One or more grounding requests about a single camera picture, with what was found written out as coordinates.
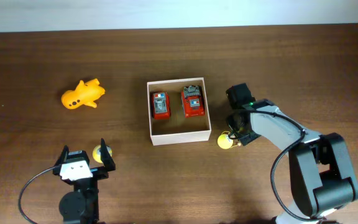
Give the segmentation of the red toy car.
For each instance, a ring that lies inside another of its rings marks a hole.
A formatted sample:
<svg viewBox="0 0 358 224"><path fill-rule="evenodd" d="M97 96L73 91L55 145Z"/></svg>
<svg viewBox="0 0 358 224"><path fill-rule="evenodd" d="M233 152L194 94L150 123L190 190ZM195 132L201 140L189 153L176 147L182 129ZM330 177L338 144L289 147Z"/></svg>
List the red toy car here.
<svg viewBox="0 0 358 224"><path fill-rule="evenodd" d="M167 92L152 94L152 110L154 119L170 118L170 101Z"/></svg>

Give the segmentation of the yellow round toy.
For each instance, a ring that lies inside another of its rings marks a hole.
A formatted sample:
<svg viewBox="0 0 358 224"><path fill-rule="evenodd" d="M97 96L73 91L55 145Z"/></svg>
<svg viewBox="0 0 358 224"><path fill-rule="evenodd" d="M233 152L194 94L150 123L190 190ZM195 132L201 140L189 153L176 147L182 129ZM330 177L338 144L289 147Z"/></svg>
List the yellow round toy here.
<svg viewBox="0 0 358 224"><path fill-rule="evenodd" d="M107 149L108 149L108 153L109 155L111 156L112 155L112 150L109 146L107 146ZM94 149L93 149L93 159L102 164L102 160L101 160L101 146L100 145L97 145Z"/></svg>

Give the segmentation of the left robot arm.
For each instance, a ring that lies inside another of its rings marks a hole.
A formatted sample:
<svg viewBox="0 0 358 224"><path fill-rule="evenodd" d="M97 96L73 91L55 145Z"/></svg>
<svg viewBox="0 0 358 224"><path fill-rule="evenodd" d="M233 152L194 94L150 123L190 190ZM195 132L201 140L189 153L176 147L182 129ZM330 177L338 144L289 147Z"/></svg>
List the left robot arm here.
<svg viewBox="0 0 358 224"><path fill-rule="evenodd" d="M52 169L53 175L59 176L63 182L73 187L59 203L63 223L99 222L98 182L108 179L109 172L114 171L116 165L112 159L112 150L104 139L101 139L95 154L102 166L91 168L86 151L71 152L68 146L64 146Z"/></svg>

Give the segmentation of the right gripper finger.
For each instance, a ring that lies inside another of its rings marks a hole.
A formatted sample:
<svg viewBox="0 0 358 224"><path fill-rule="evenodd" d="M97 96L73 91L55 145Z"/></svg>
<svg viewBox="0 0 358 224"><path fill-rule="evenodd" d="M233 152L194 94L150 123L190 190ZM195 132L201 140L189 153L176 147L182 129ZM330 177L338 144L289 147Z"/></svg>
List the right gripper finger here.
<svg viewBox="0 0 358 224"><path fill-rule="evenodd" d="M235 112L226 118L226 123L233 134L244 134L244 114Z"/></svg>
<svg viewBox="0 0 358 224"><path fill-rule="evenodd" d="M256 140L260 137L259 134L255 133L254 131L246 131L244 133L238 133L237 137L243 146L246 146L250 142Z"/></svg>

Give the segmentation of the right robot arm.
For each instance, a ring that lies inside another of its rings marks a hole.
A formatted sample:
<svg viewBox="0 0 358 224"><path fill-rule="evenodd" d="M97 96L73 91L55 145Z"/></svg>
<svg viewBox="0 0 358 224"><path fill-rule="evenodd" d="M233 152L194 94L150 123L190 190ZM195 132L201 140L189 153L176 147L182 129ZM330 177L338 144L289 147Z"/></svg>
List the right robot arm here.
<svg viewBox="0 0 358 224"><path fill-rule="evenodd" d="M246 146L263 136L279 148L270 170L270 184L283 213L272 223L327 223L327 216L358 200L358 180L344 138L304 127L268 99L256 100L245 83L226 90L233 110L229 131L221 139ZM275 171L288 156L293 202L287 207L276 185Z"/></svg>

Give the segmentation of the white open cardboard box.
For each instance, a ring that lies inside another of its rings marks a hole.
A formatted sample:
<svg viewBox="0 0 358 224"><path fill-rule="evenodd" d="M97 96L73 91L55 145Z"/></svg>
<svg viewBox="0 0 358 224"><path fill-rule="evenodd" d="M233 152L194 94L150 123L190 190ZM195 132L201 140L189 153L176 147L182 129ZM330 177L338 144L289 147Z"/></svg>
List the white open cardboard box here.
<svg viewBox="0 0 358 224"><path fill-rule="evenodd" d="M181 91L190 85L199 86L201 89L204 106L204 115L202 116L185 117L181 103ZM169 96L170 117L168 119L153 118L152 95L159 92L165 92ZM154 146L209 139L211 120L203 77L147 82L147 96L150 138Z"/></svg>

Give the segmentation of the red grey toy truck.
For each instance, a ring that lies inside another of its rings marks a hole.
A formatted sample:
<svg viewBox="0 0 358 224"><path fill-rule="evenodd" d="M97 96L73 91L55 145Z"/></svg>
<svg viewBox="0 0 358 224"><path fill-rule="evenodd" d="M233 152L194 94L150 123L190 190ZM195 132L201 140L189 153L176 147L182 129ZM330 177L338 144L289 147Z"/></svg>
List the red grey toy truck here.
<svg viewBox="0 0 358 224"><path fill-rule="evenodd" d="M186 118L205 115L203 96L201 94L200 86L184 86L181 91L181 102Z"/></svg>

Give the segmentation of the orange rubber toy animal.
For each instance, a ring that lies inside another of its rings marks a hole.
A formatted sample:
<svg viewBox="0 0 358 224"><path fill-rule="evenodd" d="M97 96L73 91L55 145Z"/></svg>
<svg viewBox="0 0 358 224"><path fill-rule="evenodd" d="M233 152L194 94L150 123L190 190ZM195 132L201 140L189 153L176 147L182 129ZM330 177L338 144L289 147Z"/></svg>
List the orange rubber toy animal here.
<svg viewBox="0 0 358 224"><path fill-rule="evenodd" d="M80 80L74 90L64 92L61 97L63 106L69 110L77 109L81 106L96 108L96 100L100 99L106 90L100 86L97 78L84 82Z"/></svg>

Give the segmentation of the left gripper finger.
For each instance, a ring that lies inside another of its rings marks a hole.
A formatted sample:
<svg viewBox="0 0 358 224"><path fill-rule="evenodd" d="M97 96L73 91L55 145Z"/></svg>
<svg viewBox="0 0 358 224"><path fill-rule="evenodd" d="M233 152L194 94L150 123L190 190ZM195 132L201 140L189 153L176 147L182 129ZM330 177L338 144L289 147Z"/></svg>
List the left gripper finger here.
<svg viewBox="0 0 358 224"><path fill-rule="evenodd" d="M116 170L116 165L108 151L107 145L103 138L101 138L100 153L101 153L101 161L104 164L104 167L106 168L106 170L108 172Z"/></svg>
<svg viewBox="0 0 358 224"><path fill-rule="evenodd" d="M60 154L59 158L55 163L56 167L62 165L66 161L68 153L69 153L69 148L67 145L64 145L62 153Z"/></svg>

